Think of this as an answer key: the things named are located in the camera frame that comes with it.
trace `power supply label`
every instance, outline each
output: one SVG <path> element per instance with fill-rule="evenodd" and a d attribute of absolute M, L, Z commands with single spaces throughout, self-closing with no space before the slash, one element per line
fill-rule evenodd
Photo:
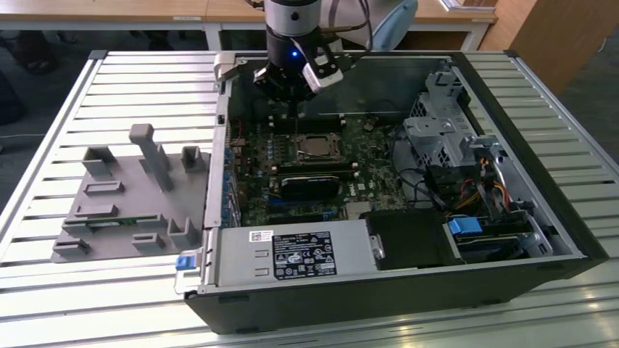
<path fill-rule="evenodd" d="M 337 274 L 331 232 L 272 236 L 272 263 L 279 281 Z"/>

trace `motherboard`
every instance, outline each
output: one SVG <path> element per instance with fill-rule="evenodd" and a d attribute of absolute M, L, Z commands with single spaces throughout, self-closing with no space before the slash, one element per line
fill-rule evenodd
<path fill-rule="evenodd" d="M 243 127 L 231 127 L 241 226 L 352 220 L 407 206 L 389 160 L 393 122 L 339 114 Z"/>

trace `gray plastic part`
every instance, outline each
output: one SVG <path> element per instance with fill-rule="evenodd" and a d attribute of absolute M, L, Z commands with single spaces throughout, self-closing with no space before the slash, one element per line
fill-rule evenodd
<path fill-rule="evenodd" d="M 68 224 L 69 220 L 65 220 L 65 224 L 62 225 L 62 229 L 66 233 L 73 237 L 82 237 L 91 236 L 93 234 L 93 229 L 88 227 L 86 223 L 70 223 Z"/>
<path fill-rule="evenodd" d="M 199 156 L 199 160 L 205 163 L 205 170 L 200 173 L 185 172 L 181 154 L 171 154 L 167 157 L 167 175 L 173 182 L 171 191 L 161 191 L 153 172 L 147 173 L 143 170 L 141 156 L 117 157 L 113 162 L 107 163 L 115 181 L 99 181 L 86 173 L 57 241 L 62 243 L 80 238 L 89 246 L 89 251 L 85 254 L 68 253 L 62 248 L 52 254 L 50 261 L 74 262 L 179 254 L 187 249 L 197 248 L 203 239 L 209 177 L 209 155 L 200 153 Z M 96 194 L 88 194 L 85 191 L 95 187 L 109 190 L 101 189 Z M 105 214 L 115 210 L 116 216 Z M 181 234 L 176 236 L 172 233 L 169 237 L 167 232 L 172 220 L 180 226 Z M 157 234 L 163 241 L 161 247 L 136 247 L 133 235 L 141 233 Z"/>
<path fill-rule="evenodd" d="M 77 218 L 108 217 L 117 215 L 117 207 L 113 204 L 78 206 L 73 215 Z"/>
<path fill-rule="evenodd" d="M 141 228 L 167 228 L 167 221 L 161 214 L 152 219 L 137 219 L 137 226 Z"/>
<path fill-rule="evenodd" d="M 188 248 L 199 240 L 199 231 L 195 229 L 192 221 L 184 220 L 184 228 L 180 229 L 176 222 L 171 220 L 167 226 L 167 236 L 171 238 L 172 243 L 179 248 Z"/>
<path fill-rule="evenodd" d="M 205 163 L 197 146 L 185 146 L 181 151 L 181 161 L 185 173 L 205 171 Z"/>
<path fill-rule="evenodd" d="M 145 162 L 161 191 L 169 191 L 175 187 L 167 174 L 169 163 L 164 148 L 153 143 L 153 132 L 155 129 L 148 123 L 133 125 L 128 132 L 128 140 L 143 150 Z"/>
<path fill-rule="evenodd" d="M 89 52 L 88 59 L 105 59 L 107 57 L 107 49 L 96 49 L 95 51 Z"/>
<path fill-rule="evenodd" d="M 54 252 L 64 257 L 84 256 L 88 251 L 88 243 L 80 238 L 69 238 L 54 243 Z"/>
<path fill-rule="evenodd" d="M 156 250 L 161 250 L 165 247 L 164 240 L 155 232 L 136 233 L 132 237 L 132 244 L 140 252 L 148 253 Z"/>
<path fill-rule="evenodd" d="M 104 147 L 89 147 L 84 154 L 81 163 L 92 175 L 95 180 L 112 180 L 112 174 L 107 164 L 116 161 L 113 154 L 111 153 L 107 146 Z"/>
<path fill-rule="evenodd" d="M 84 188 L 84 194 L 92 196 L 95 194 L 121 193 L 125 190 L 120 181 L 100 181 L 89 183 Z"/>

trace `robotic arm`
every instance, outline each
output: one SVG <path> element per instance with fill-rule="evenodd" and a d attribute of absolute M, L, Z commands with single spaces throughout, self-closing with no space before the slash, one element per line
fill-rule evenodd
<path fill-rule="evenodd" d="M 261 5 L 268 63 L 255 73 L 255 85 L 288 104 L 288 117 L 297 116 L 299 103 L 343 79 L 341 66 L 360 59 L 336 59 L 333 34 L 365 46 L 365 53 L 388 51 L 401 41 L 416 11 L 416 0 L 264 0 Z"/>

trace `cable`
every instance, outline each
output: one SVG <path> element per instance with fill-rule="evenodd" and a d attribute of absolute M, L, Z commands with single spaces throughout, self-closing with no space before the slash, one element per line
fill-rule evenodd
<path fill-rule="evenodd" d="M 368 25 L 369 23 L 369 17 L 365 15 L 365 9 L 364 9 L 364 3 L 363 1 L 359 1 L 359 5 L 360 5 L 360 9 L 364 13 L 364 17 L 365 17 L 365 21 L 359 24 L 359 25 L 344 25 L 341 27 L 331 27 L 331 28 L 325 28 L 325 29 L 321 29 L 320 32 L 327 34 L 327 33 L 345 33 L 348 31 L 353 31 L 353 30 L 359 30 L 361 29 L 365 25 Z"/>
<path fill-rule="evenodd" d="M 371 27 L 371 15 L 369 15 L 369 5 L 368 5 L 368 0 L 359 0 L 359 5 L 361 9 L 364 10 L 364 15 L 365 15 L 365 21 L 367 21 L 367 31 L 369 33 L 369 45 L 365 48 L 365 51 L 355 58 L 352 58 L 352 64 L 359 62 L 359 59 L 361 59 L 371 51 L 375 49 L 375 31 Z"/>
<path fill-rule="evenodd" d="M 249 4 L 249 6 L 253 7 L 255 9 L 264 10 L 264 2 L 257 2 L 257 1 L 252 1 L 252 0 L 244 0 L 244 2 L 247 2 Z"/>
<path fill-rule="evenodd" d="M 45 134 L 16 134 L 13 136 L 0 136 L 0 139 L 6 139 L 6 138 L 21 138 L 22 136 L 45 136 Z"/>

